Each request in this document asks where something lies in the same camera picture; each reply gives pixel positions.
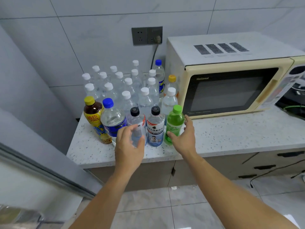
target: vent slot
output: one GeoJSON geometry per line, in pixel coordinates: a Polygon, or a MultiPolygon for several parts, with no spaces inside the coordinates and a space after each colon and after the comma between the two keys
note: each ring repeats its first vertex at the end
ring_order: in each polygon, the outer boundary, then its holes
{"type": "Polygon", "coordinates": [[[243,46],[241,46],[241,45],[238,44],[237,42],[230,42],[229,44],[230,44],[231,46],[233,46],[235,49],[239,50],[240,52],[249,51],[248,49],[244,48],[243,46]]]}
{"type": "Polygon", "coordinates": [[[203,46],[203,45],[194,45],[194,47],[199,51],[202,55],[210,55],[211,53],[203,46]]]}
{"type": "Polygon", "coordinates": [[[215,44],[206,44],[206,46],[214,52],[214,54],[223,54],[223,51],[220,50],[215,44]]]}
{"type": "Polygon", "coordinates": [[[218,43],[218,45],[224,49],[227,53],[234,53],[236,52],[235,50],[233,50],[228,44],[226,43],[218,43]]]}

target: black bottle cap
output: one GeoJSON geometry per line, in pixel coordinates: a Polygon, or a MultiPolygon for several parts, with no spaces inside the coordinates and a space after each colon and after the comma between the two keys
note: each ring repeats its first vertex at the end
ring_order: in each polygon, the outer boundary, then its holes
{"type": "Polygon", "coordinates": [[[152,107],[152,115],[157,116],[160,114],[160,108],[158,106],[152,107]]]}
{"type": "Polygon", "coordinates": [[[138,116],[138,115],[140,114],[139,108],[138,108],[138,107],[133,107],[133,108],[131,108],[130,114],[131,114],[133,117],[138,116]]]}

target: countertop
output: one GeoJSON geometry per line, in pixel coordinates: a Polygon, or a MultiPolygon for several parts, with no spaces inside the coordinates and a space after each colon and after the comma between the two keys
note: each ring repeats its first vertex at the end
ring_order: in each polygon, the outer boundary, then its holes
{"type": "MultiPolygon", "coordinates": [[[[305,147],[305,121],[273,106],[263,112],[196,119],[196,150],[202,157],[305,147]]],[[[114,147],[102,144],[84,115],[67,157],[83,169],[113,166],[114,147]]],[[[143,163],[182,159],[173,146],[145,146],[143,163]]]]}

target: yellow bottle cap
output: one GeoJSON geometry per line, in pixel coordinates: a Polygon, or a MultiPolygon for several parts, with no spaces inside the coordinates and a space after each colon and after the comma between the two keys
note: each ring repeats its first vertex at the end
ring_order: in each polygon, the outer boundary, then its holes
{"type": "Polygon", "coordinates": [[[84,101],[86,105],[93,105],[95,103],[93,96],[86,96],[84,101]]]}
{"type": "Polygon", "coordinates": [[[176,76],[175,75],[169,75],[168,76],[168,81],[170,81],[171,83],[176,82],[176,76]]]}

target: white bottle cap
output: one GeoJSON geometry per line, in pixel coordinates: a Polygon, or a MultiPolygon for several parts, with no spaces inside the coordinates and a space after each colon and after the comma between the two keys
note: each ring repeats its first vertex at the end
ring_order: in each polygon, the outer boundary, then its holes
{"type": "Polygon", "coordinates": [[[102,71],[102,72],[99,73],[99,76],[100,76],[102,79],[105,79],[105,78],[107,78],[107,73],[104,72],[104,71],[102,71]]]}
{"type": "Polygon", "coordinates": [[[91,76],[89,75],[89,73],[84,73],[82,74],[82,77],[84,80],[89,80],[91,78],[91,76]]]}
{"type": "Polygon", "coordinates": [[[156,84],[156,79],[154,77],[150,77],[150,78],[148,78],[147,83],[149,85],[154,85],[154,84],[156,84]]]}
{"type": "Polygon", "coordinates": [[[118,71],[115,75],[118,79],[123,78],[123,72],[118,71]]]}
{"type": "Polygon", "coordinates": [[[88,92],[91,92],[91,91],[94,90],[94,85],[91,84],[91,83],[89,83],[89,84],[86,84],[86,85],[85,85],[85,88],[86,88],[86,90],[87,90],[88,92]]]}
{"type": "Polygon", "coordinates": [[[137,69],[132,69],[132,76],[136,76],[139,74],[139,71],[137,69]]]}
{"type": "Polygon", "coordinates": [[[99,66],[97,66],[97,65],[93,66],[92,69],[93,69],[95,72],[99,72],[99,66]]]}
{"type": "Polygon", "coordinates": [[[147,96],[149,94],[149,89],[148,88],[141,88],[141,93],[143,96],[147,96]]]}
{"type": "Polygon", "coordinates": [[[111,67],[110,67],[110,70],[111,70],[112,72],[117,72],[117,67],[116,67],[116,66],[111,66],[111,67]]]}
{"type": "Polygon", "coordinates": [[[139,61],[138,60],[134,60],[134,61],[132,61],[132,63],[134,64],[134,66],[139,66],[139,61]]]}
{"type": "Polygon", "coordinates": [[[105,83],[104,87],[106,88],[107,91],[110,91],[113,89],[112,83],[105,83]]]}
{"type": "Polygon", "coordinates": [[[149,76],[150,77],[156,76],[156,70],[154,70],[154,69],[149,70],[149,76]]]}
{"type": "Polygon", "coordinates": [[[126,78],[125,83],[126,83],[126,85],[132,85],[132,79],[131,78],[126,78]]]}
{"type": "Polygon", "coordinates": [[[124,97],[124,100],[129,100],[131,98],[129,91],[123,91],[122,96],[124,97]]]}
{"type": "Polygon", "coordinates": [[[176,88],[168,88],[167,96],[174,96],[176,94],[176,88]]]}

